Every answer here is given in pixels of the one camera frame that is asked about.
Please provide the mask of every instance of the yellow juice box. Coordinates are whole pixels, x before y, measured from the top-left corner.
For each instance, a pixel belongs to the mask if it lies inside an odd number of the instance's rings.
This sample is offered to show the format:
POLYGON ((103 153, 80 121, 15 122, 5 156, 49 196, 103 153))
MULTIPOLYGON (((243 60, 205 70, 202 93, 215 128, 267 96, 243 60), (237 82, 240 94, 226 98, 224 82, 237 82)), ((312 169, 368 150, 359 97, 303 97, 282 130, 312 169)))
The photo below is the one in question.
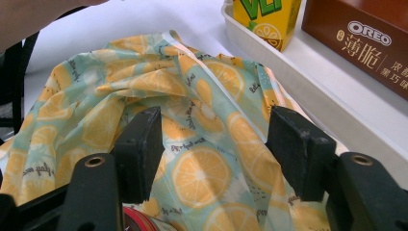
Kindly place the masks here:
POLYGON ((293 35, 301 0, 233 0, 234 19, 279 51, 293 35))

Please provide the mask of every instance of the metal grommet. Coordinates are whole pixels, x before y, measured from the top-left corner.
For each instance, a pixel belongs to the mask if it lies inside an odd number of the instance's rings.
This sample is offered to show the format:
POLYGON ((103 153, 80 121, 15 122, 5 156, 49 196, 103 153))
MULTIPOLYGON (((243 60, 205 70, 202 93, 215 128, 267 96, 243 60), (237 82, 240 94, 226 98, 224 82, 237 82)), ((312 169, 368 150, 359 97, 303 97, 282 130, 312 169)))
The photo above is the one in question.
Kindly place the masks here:
POLYGON ((85 162, 86 167, 98 167, 105 163, 105 158, 103 157, 92 157, 85 162))
POLYGON ((352 155, 351 160, 354 163, 362 165, 362 166, 372 166, 373 164, 372 160, 362 155, 352 155))

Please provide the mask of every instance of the green vita logo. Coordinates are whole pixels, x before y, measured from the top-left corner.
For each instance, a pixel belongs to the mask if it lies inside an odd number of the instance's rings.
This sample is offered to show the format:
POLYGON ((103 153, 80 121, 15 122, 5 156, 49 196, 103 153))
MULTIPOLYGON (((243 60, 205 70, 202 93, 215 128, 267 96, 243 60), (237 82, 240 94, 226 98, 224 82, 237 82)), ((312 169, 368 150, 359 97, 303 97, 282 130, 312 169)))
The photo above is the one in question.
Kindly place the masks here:
POLYGON ((269 4, 267 3, 267 0, 240 0, 240 1, 251 20, 255 20, 258 17, 259 9, 258 6, 260 6, 261 8, 262 16, 282 10, 281 0, 273 0, 273 2, 269 4))

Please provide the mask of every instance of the oreo logo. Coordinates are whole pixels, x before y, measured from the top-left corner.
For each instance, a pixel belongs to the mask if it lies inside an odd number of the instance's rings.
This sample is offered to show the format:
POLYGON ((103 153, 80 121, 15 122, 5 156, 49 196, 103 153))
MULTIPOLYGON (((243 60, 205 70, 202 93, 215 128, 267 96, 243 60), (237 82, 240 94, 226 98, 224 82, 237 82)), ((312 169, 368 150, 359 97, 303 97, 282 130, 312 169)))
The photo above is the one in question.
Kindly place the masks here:
POLYGON ((385 46, 391 45, 392 42, 388 35, 358 21, 350 21, 348 23, 348 31, 354 35, 360 35, 378 41, 385 46))

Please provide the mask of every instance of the folded cloth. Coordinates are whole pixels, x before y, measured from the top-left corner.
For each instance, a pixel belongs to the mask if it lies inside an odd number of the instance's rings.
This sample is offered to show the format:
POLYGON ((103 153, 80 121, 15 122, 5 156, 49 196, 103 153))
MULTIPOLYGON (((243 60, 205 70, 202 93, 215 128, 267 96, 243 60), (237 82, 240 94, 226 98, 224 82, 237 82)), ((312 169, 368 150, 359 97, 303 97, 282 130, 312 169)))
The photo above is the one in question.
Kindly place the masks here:
POLYGON ((110 152, 135 114, 160 106, 166 151, 138 209, 180 230, 327 230, 324 203, 300 201, 264 145, 272 105, 303 114, 261 64, 172 31, 115 40, 54 68, 1 147, 0 192, 22 204, 69 183, 79 159, 110 152))

